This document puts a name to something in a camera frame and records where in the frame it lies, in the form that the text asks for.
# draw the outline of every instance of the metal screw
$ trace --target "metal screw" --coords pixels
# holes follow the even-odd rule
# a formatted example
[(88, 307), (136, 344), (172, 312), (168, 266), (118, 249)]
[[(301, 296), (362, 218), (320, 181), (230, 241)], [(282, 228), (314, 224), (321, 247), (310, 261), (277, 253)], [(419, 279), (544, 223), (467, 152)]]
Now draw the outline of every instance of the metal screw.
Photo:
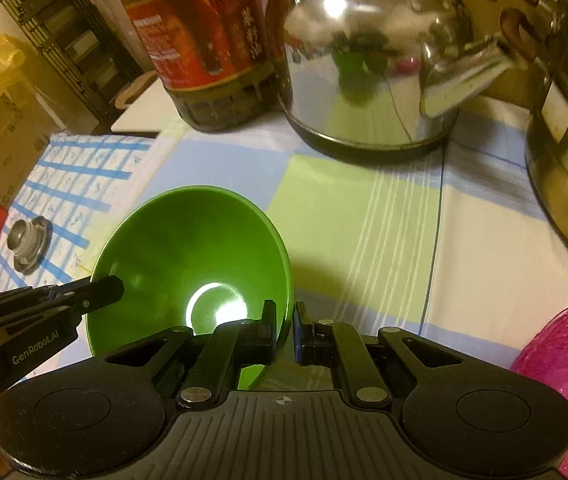
[(202, 386), (191, 386), (190, 388), (184, 388), (180, 393), (180, 397), (185, 402), (189, 404), (199, 404), (200, 402), (205, 402), (209, 400), (213, 394), (208, 388), (203, 388)]
[(388, 394), (382, 389), (375, 386), (366, 386), (355, 392), (355, 396), (362, 402), (382, 402), (386, 400)]

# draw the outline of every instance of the orange label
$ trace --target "orange label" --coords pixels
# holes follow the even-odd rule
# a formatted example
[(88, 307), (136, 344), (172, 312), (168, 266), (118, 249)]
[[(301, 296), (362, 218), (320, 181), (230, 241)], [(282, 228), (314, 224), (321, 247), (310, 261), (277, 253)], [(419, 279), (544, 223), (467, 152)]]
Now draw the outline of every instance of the orange label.
[(260, 0), (146, 0), (126, 12), (167, 88), (206, 88), (266, 60)]

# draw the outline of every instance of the large bottle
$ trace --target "large bottle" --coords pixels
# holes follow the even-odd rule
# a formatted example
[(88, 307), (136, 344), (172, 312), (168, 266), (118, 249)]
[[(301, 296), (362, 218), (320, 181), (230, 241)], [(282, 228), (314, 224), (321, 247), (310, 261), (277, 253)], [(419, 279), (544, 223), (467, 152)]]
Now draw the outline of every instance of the large bottle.
[(182, 118), (219, 131), (273, 99), (261, 0), (122, 0)]

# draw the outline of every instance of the blue striped cloth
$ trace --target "blue striped cloth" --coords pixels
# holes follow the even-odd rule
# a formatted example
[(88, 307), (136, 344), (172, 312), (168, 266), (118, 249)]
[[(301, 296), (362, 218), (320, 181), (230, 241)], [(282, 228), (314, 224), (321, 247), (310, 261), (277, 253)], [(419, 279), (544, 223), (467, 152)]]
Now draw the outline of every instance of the blue striped cloth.
[[(0, 235), (0, 290), (66, 283), (89, 241), (93, 214), (109, 212), (109, 192), (131, 178), (152, 139), (55, 134), (8, 211)], [(43, 216), (53, 224), (46, 257), (30, 276), (13, 268), (6, 236), (19, 219)]]

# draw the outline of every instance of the stainless steel kettle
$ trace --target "stainless steel kettle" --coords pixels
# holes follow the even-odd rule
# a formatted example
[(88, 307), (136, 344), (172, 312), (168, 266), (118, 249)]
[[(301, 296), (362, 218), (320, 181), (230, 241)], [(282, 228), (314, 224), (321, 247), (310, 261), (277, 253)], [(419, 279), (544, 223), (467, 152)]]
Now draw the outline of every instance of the stainless steel kettle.
[(462, 0), (267, 0), (266, 25), (289, 123), (366, 162), (430, 150), (516, 65), (500, 35), (473, 43)]

